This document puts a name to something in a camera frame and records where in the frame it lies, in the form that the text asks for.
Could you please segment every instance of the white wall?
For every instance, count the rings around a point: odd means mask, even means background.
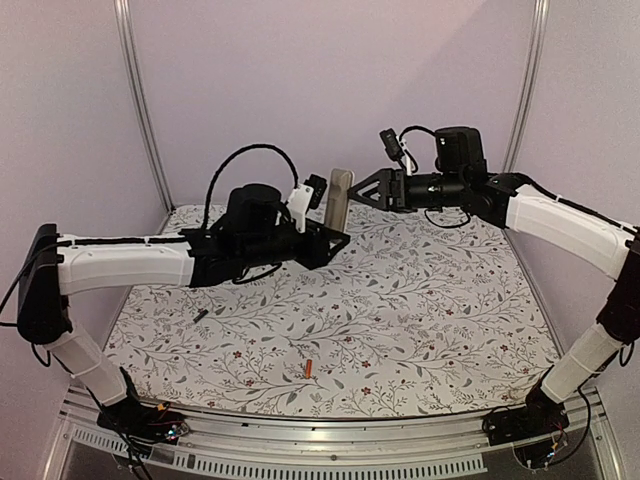
[[[541,70],[516,170],[550,190],[640,222],[640,3],[551,2]],[[536,239],[517,239],[569,346],[602,308],[613,282]],[[640,470],[639,357],[599,379],[629,478]]]
[[[160,202],[135,120],[113,2],[0,2],[0,291],[35,230],[153,232]],[[122,291],[72,298],[103,340]],[[15,321],[12,301],[2,321]],[[68,384],[0,329],[0,478],[33,480]]]
[[[248,143],[276,143],[300,175],[391,166],[378,132],[411,123],[480,128],[504,160],[528,49],[530,0],[133,2],[160,153],[178,204],[202,203],[216,167]],[[433,140],[410,146],[433,169]],[[252,153],[221,178],[290,190],[286,166]]]

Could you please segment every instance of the vertical metal post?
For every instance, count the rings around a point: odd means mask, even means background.
[[[524,135],[524,128],[531,108],[531,99],[540,66],[540,56],[542,55],[542,45],[547,27],[547,17],[549,15],[549,0],[536,0],[533,14],[533,25],[531,28],[531,41],[529,43],[529,54],[527,56],[527,66],[525,69],[524,81],[520,92],[520,103],[511,130],[507,155],[505,157],[503,172],[511,172],[518,157],[520,144]]]
[[[129,86],[133,103],[138,117],[140,133],[144,142],[149,166],[153,174],[153,180],[158,189],[160,200],[167,212],[175,209],[167,177],[162,167],[162,161],[158,151],[158,145],[153,133],[151,125],[151,117],[147,107],[147,100],[142,87],[142,79],[140,77],[140,67],[138,65],[138,56],[136,54],[135,42],[133,39],[133,28],[131,24],[131,13],[129,10],[129,0],[114,0],[116,9],[116,20],[118,22],[118,31],[120,32],[120,43],[122,44],[122,53],[124,56],[125,66],[127,68],[127,76],[129,77]]]

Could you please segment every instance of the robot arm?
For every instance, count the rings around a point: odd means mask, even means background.
[[[68,297],[129,285],[247,283],[289,260],[308,269],[325,266],[349,243],[348,235],[306,218],[325,190],[326,181],[312,176],[285,204],[273,187],[246,185],[231,193],[226,213],[210,228],[152,237],[83,238],[43,225],[20,278],[18,332],[89,389],[100,405],[100,426],[146,441],[175,442],[188,431],[182,415],[140,403],[127,372],[69,318]],[[268,265],[268,272],[246,279],[252,268]]]
[[[529,177],[487,172],[480,134],[468,127],[435,132],[441,173],[382,169],[349,191],[351,200],[385,211],[459,207],[502,229],[539,237],[593,264],[617,281],[590,327],[527,395],[521,411],[488,417],[493,443],[548,433],[568,424],[562,402],[640,338],[640,236],[635,228],[555,196]],[[394,137],[383,137],[385,144]],[[403,144],[387,145],[387,151]]]

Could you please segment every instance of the floral pattern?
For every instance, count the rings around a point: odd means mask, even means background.
[[[166,231],[198,225],[202,212],[179,208]],[[307,417],[516,403],[557,360],[499,229],[352,206],[347,231],[351,243],[315,271],[289,262],[241,286],[135,287],[107,355],[145,397]]]

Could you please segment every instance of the floral tablecloth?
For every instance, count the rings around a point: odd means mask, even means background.
[[[202,212],[179,208],[166,231]],[[107,355],[145,397],[307,417],[515,403],[558,358],[499,229],[352,206],[347,232],[351,244],[316,271],[289,262],[242,286],[133,288]]]

